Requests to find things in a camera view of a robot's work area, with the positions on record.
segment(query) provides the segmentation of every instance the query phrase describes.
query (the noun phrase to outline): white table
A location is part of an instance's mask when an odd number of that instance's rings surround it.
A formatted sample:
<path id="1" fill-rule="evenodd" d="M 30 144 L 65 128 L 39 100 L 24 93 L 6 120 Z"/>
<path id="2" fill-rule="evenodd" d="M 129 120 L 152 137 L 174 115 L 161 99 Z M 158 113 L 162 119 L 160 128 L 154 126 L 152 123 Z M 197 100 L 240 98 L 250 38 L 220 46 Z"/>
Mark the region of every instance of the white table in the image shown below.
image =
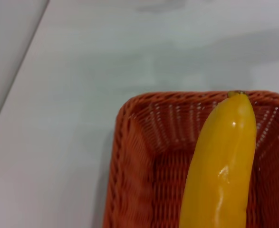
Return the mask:
<path id="1" fill-rule="evenodd" d="M 115 116 L 159 90 L 279 92 L 279 1 L 52 0 L 0 114 L 0 227 L 99 228 Z"/>

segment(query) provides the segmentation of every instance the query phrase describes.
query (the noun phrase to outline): glossy pepper skin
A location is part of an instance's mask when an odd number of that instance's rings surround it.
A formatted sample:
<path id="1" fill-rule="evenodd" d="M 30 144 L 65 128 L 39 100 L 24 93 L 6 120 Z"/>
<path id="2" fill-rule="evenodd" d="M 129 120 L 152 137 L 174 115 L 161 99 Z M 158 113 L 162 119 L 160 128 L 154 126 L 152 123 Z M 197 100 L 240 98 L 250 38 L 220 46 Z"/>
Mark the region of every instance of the glossy pepper skin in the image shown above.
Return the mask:
<path id="1" fill-rule="evenodd" d="M 179 228 L 245 228 L 256 141 L 248 97 L 229 92 L 208 116 L 189 167 Z"/>

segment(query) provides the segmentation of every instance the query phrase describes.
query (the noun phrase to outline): orange wicker basket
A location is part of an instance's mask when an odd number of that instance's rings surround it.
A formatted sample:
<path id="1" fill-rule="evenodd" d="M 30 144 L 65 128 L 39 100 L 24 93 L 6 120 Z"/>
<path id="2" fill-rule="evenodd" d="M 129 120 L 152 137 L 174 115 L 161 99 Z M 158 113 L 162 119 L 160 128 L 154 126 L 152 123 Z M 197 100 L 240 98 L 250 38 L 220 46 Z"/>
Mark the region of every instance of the orange wicker basket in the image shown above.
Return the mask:
<path id="1" fill-rule="evenodd" d="M 177 228 L 200 129 L 226 92 L 149 93 L 116 119 L 103 228 Z M 279 94 L 249 91 L 257 120 L 248 228 L 279 227 Z"/>

